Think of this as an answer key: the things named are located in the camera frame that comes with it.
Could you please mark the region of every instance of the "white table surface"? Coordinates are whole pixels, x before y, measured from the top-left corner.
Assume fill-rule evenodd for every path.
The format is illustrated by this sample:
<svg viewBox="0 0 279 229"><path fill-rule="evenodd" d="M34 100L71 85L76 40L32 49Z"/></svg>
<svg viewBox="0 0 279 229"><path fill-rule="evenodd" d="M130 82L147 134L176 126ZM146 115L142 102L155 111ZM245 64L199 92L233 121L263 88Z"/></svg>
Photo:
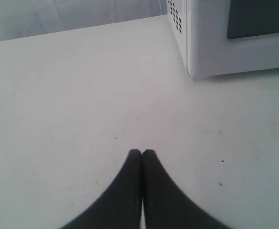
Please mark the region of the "white table surface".
<svg viewBox="0 0 279 229"><path fill-rule="evenodd" d="M229 226L279 228L279 70L193 79L166 16L0 42L0 229L59 228L131 148Z"/></svg>

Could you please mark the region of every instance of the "microwave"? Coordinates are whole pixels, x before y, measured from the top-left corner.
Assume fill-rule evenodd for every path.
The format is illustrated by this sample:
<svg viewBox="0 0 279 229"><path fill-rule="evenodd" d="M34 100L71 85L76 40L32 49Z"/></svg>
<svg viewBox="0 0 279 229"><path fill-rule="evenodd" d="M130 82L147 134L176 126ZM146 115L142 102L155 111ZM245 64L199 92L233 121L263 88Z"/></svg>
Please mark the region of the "microwave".
<svg viewBox="0 0 279 229"><path fill-rule="evenodd" d="M279 1L167 0L189 75L279 68Z"/></svg>

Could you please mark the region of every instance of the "white wall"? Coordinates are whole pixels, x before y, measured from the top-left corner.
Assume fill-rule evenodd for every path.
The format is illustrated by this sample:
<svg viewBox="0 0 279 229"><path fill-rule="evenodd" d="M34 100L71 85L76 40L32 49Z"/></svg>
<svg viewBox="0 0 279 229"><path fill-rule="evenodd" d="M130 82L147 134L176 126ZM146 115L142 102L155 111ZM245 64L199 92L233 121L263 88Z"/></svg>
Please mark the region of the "white wall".
<svg viewBox="0 0 279 229"><path fill-rule="evenodd" d="M0 0L0 41L161 14L165 0Z"/></svg>

